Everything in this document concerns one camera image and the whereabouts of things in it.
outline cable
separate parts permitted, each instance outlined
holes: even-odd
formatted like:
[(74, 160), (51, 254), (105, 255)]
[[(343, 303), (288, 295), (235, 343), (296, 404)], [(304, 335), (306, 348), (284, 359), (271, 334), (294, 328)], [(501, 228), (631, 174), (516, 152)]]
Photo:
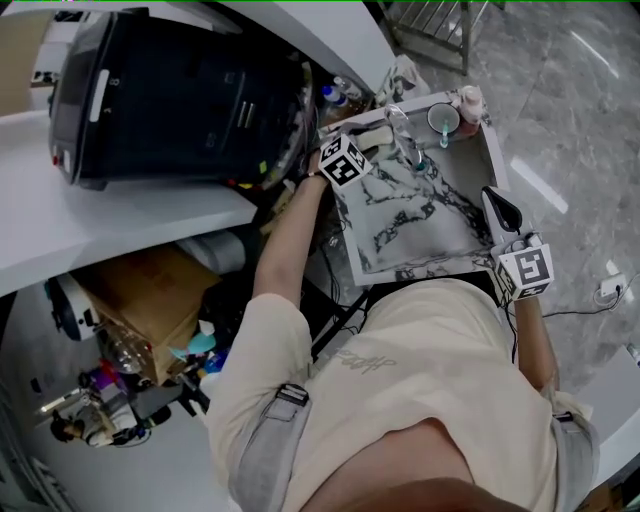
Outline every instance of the cable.
[[(624, 297), (625, 293), (627, 293), (627, 291), (629, 290), (629, 288), (631, 287), (631, 284), (633, 283), (633, 281), (635, 280), (636, 277), (640, 276), (640, 272), (637, 272), (632, 278), (631, 280), (627, 283), (627, 286), (624, 287), (624, 290), (622, 290), (622, 293), (620, 294), (619, 297), (616, 297), (616, 300), (613, 302), (613, 306), (611, 307), (611, 311), (614, 311), (619, 305), (620, 302), (622, 301), (622, 298)], [(607, 305), (605, 304), (601, 304), (600, 302), (598, 302), (598, 300), (596, 299), (596, 295), (598, 293), (599, 289), (596, 290), (593, 294), (593, 302), (595, 302), (598, 306), (610, 306), (612, 303), (609, 303)]]
[[(329, 272), (329, 294), (331, 296), (331, 302), (334, 304), (340, 304), (340, 283), (336, 279), (335, 274), (333, 273), (333, 269), (331, 268), (331, 262), (329, 261), (329, 256), (324, 250), (324, 244), (320, 244), (320, 253), (324, 259), (325, 265), (327, 266), (327, 271)], [(333, 321), (336, 321), (336, 315), (333, 315)]]
[(511, 332), (513, 333), (513, 347), (511, 348), (511, 362), (513, 364), (515, 364), (515, 362), (516, 362), (516, 352), (518, 351), (518, 331), (516, 330), (516, 328), (511, 323), (511, 317), (509, 316), (509, 305), (512, 302), (513, 301), (505, 301), (505, 303), (502, 304), (501, 307), (504, 309), (505, 315), (507, 317), (507, 323), (509, 324), (509, 328), (511, 329)]
[(349, 331), (351, 333), (351, 336), (355, 336), (356, 334), (358, 334), (360, 331), (358, 330), (358, 328), (355, 325), (352, 325), (351, 327), (343, 327), (342, 329), (340, 329), (341, 331)]
[(325, 236), (318, 245), (323, 246), (324, 244), (328, 243), (334, 236), (338, 236), (344, 233), (344, 230), (347, 229), (347, 223), (342, 219), (338, 219), (338, 221), (340, 223), (340, 226), (336, 226), (336, 229)]
[(602, 307), (602, 308), (608, 308), (608, 307), (612, 307), (615, 303), (616, 300), (618, 300), (618, 297), (614, 298), (612, 301), (609, 301), (607, 304), (603, 304), (602, 302), (598, 302), (598, 292), (600, 291), (600, 288), (598, 288), (595, 292), (593, 292), (593, 302), (595, 302), (598, 306)]
[[(340, 306), (341, 308), (344, 308), (344, 309), (349, 309), (351, 307), (348, 304), (338, 304), (338, 306)], [(359, 307), (358, 311), (362, 311), (364, 313), (364, 307), (363, 306)]]
[(307, 148), (309, 146), (309, 132), (308, 132), (308, 127), (307, 127), (307, 115), (306, 115), (306, 108), (304, 105), (304, 99), (300, 97), (300, 95), (296, 94), (296, 99), (298, 100), (298, 104), (300, 105), (300, 117), (302, 119), (302, 128), (304, 130), (304, 149), (303, 149), (303, 155), (307, 154)]
[(368, 309), (365, 309), (365, 310), (364, 310), (364, 318), (362, 319), (362, 323), (360, 324), (360, 328), (358, 329), (358, 332), (359, 332), (359, 333), (360, 333), (360, 332), (362, 332), (362, 328), (364, 327), (364, 324), (366, 324), (366, 323), (367, 323), (367, 315), (368, 315), (368, 314), (369, 314), (369, 310), (368, 310)]
[(317, 123), (320, 121), (320, 112), (318, 112), (318, 107), (316, 107), (315, 105), (313, 106), (313, 111), (316, 114), (316, 125), (317, 125)]
[(616, 291), (618, 292), (618, 296), (616, 297), (615, 302), (611, 306), (607, 306), (604, 308), (596, 309), (595, 311), (555, 311), (554, 313), (547, 313), (546, 315), (542, 315), (542, 318), (551, 318), (552, 316), (560, 316), (560, 315), (597, 315), (598, 313), (603, 313), (604, 311), (613, 311), (620, 300), (622, 299), (623, 293), (620, 291), (620, 287), (616, 287)]

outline faucet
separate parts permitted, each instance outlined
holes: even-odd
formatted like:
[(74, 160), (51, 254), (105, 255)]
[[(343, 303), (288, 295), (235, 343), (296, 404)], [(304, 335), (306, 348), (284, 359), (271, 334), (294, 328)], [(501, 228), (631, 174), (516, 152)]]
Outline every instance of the faucet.
[(426, 165), (422, 156), (422, 151), (418, 148), (415, 127), (398, 105), (387, 105), (384, 108), (384, 115), (391, 125), (400, 150), (409, 160), (416, 171), (423, 170)]

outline black appliance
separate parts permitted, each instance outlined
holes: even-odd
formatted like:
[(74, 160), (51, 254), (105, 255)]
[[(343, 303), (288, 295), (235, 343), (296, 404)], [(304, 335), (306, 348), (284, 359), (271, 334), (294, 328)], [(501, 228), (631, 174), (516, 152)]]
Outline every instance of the black appliance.
[(76, 36), (62, 69), (53, 163), (97, 190), (134, 179), (258, 184), (284, 149), (302, 85), (299, 63), (242, 34), (107, 13)]

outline white countertop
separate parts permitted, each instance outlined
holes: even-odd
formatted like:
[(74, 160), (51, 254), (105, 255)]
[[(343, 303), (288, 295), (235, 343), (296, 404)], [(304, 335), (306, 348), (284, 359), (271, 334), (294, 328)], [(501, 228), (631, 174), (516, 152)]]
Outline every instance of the white countertop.
[(46, 112), (0, 118), (0, 296), (120, 254), (251, 222), (256, 207), (204, 182), (69, 186)]

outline marble sink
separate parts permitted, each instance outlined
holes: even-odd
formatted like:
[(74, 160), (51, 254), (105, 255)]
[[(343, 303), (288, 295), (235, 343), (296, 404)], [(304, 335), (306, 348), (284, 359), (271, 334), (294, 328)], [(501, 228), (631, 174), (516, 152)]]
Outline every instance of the marble sink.
[[(334, 190), (357, 285), (421, 279), (493, 268), (493, 245), (480, 193), (485, 185), (508, 189), (498, 140), (485, 109), (473, 137), (454, 134), (449, 147), (427, 123), (435, 103), (451, 103), (455, 91), (399, 103), (417, 130), (426, 168), (415, 171), (396, 144), (365, 152), (374, 169)], [(372, 127), (378, 109), (346, 122)], [(335, 132), (343, 123), (326, 129)]]

